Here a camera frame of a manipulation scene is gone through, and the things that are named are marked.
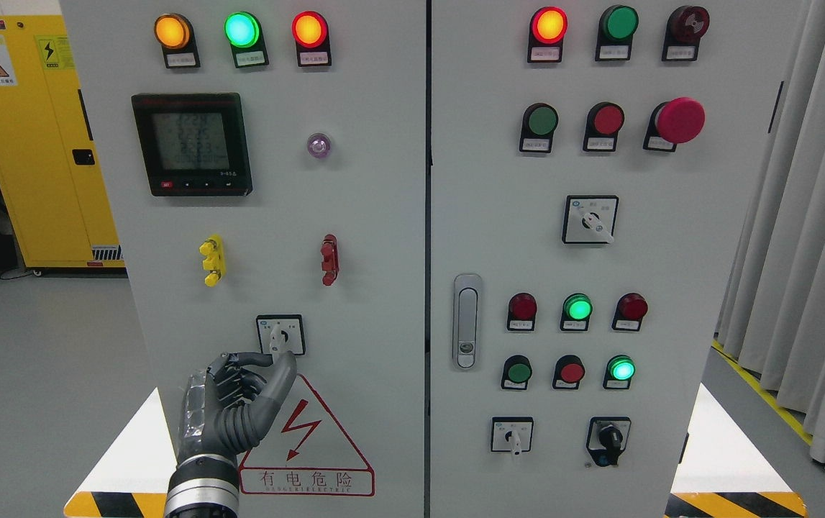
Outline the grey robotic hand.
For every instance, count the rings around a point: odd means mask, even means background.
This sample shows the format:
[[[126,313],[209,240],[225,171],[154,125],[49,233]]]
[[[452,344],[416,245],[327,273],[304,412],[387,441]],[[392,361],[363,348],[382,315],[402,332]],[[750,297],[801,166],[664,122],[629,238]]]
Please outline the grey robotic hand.
[[[234,463],[260,445],[297,375],[293,352],[224,352],[189,377],[181,406],[178,459],[218,455]]]

